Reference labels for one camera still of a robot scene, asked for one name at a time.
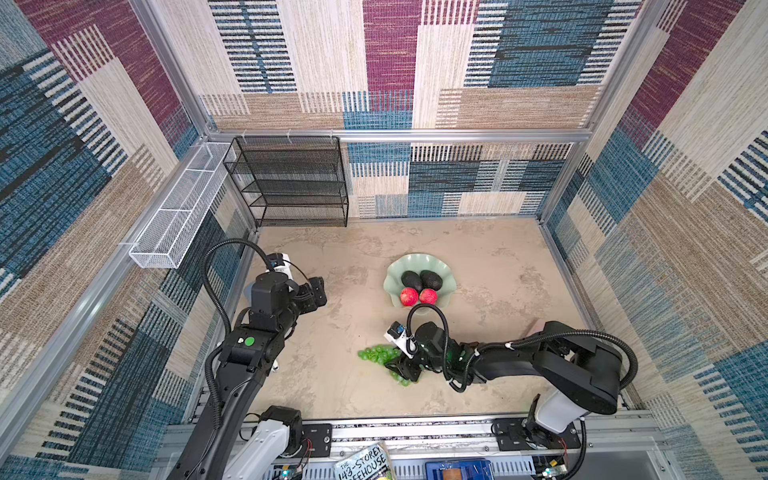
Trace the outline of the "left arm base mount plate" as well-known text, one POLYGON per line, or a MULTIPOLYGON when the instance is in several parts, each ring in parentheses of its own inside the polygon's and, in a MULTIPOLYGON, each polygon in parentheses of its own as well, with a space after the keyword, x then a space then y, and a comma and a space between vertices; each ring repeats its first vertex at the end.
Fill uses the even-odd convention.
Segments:
POLYGON ((302 425, 299 430, 288 427, 286 449, 279 458, 308 461, 330 456, 332 427, 330 424, 302 425))

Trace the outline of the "green grape bunch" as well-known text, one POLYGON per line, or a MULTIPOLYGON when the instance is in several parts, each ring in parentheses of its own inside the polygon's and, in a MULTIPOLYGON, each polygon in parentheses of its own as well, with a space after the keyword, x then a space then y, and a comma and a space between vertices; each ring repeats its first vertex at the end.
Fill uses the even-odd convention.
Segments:
POLYGON ((372 347, 359 350, 357 355, 364 361, 370 361, 384 367, 389 375, 401 386, 409 386, 411 381, 403 378, 397 371, 393 371, 388 367, 390 362, 398 360, 402 352, 392 345, 376 345, 372 347))

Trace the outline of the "red apple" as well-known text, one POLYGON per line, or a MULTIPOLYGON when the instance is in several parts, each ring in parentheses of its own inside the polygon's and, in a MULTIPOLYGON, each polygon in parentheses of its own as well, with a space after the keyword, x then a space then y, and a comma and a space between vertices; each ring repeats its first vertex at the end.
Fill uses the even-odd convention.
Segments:
POLYGON ((405 287, 399 294, 399 300, 403 307, 412 307, 419 303, 419 292, 411 287, 405 287))
POLYGON ((430 288, 424 288, 419 293, 419 302, 422 304, 435 305, 438 300, 438 294, 435 290, 430 288))

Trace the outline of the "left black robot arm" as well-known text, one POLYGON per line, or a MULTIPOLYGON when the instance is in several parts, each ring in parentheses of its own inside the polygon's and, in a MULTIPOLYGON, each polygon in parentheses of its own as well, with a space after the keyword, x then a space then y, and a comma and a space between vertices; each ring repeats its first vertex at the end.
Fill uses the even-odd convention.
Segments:
POLYGON ((287 274, 259 274, 250 291, 248 320, 237 320, 206 360, 209 399, 170 479, 222 479, 241 425, 270 375, 298 318, 327 304, 325 282, 298 284, 287 274))

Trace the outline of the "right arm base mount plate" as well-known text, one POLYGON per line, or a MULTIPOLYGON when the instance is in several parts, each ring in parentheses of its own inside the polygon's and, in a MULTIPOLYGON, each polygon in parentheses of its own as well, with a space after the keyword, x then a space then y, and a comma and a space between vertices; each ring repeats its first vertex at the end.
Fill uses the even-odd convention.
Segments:
POLYGON ((523 417, 499 418, 491 423, 491 434, 500 451, 578 450, 582 446, 579 431, 570 424, 555 434, 523 417))

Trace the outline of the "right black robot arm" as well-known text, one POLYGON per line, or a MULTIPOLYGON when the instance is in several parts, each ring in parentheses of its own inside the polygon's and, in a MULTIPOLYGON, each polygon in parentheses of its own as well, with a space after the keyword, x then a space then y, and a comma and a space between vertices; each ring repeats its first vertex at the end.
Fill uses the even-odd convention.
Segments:
POLYGON ((462 393, 499 378, 546 379, 550 391, 534 398, 526 416, 492 422, 502 451, 581 447, 575 422, 588 414, 615 414, 619 394, 638 370, 636 355, 622 340, 557 321, 507 342, 458 343, 433 322, 416 330, 395 322, 385 337, 401 352, 385 366, 407 381, 431 371, 462 393))

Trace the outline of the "dark avocado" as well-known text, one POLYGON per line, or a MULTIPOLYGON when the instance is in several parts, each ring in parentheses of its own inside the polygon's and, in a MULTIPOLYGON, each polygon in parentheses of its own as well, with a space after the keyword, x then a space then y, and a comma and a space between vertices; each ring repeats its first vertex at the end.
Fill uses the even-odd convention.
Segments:
POLYGON ((420 275, 415 271, 406 270, 405 272, 402 273, 400 280, 404 287, 414 288, 419 293, 424 288, 420 275))
POLYGON ((424 289, 438 292, 443 287, 443 278, 431 270, 422 270, 420 272, 420 279, 424 289))

